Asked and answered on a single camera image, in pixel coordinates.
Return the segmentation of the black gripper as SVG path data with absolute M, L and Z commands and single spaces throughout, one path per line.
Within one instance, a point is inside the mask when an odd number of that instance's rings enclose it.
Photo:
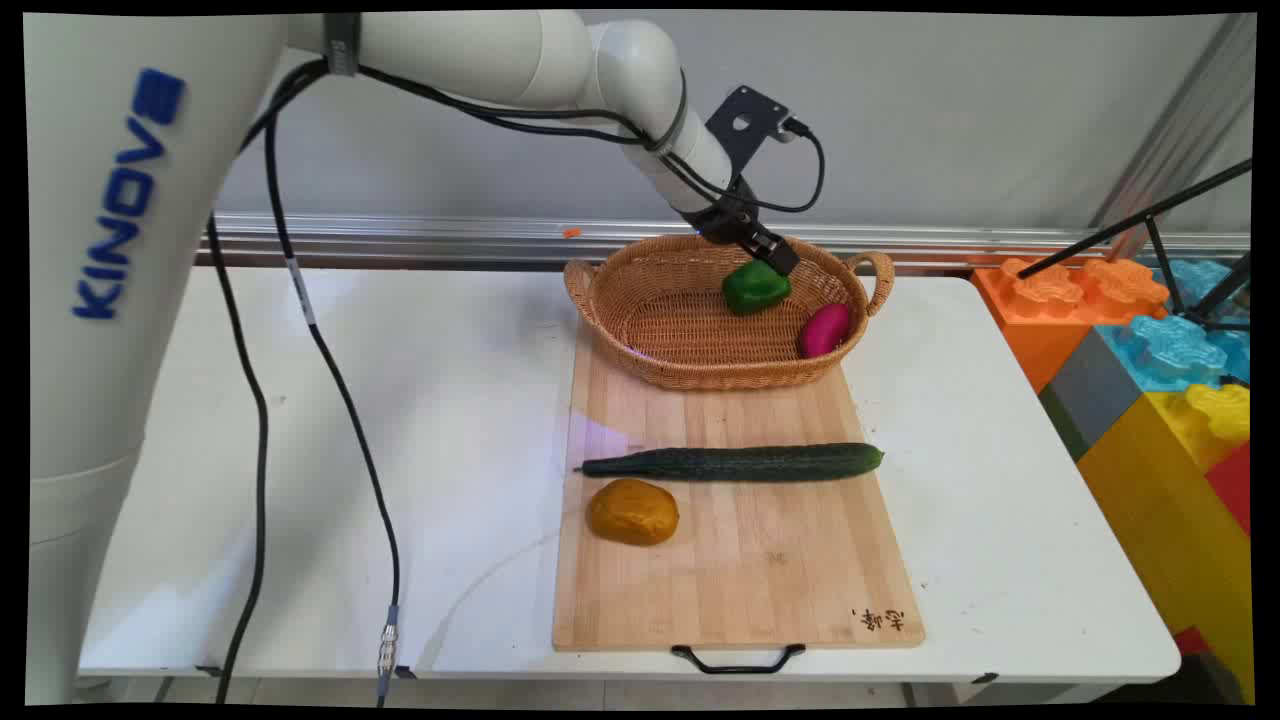
M 750 202 L 721 199 L 700 211 L 686 211 L 684 219 L 708 242 L 748 249 L 780 275 L 790 275 L 800 263 L 799 255 L 782 236 L 763 227 L 758 215 Z

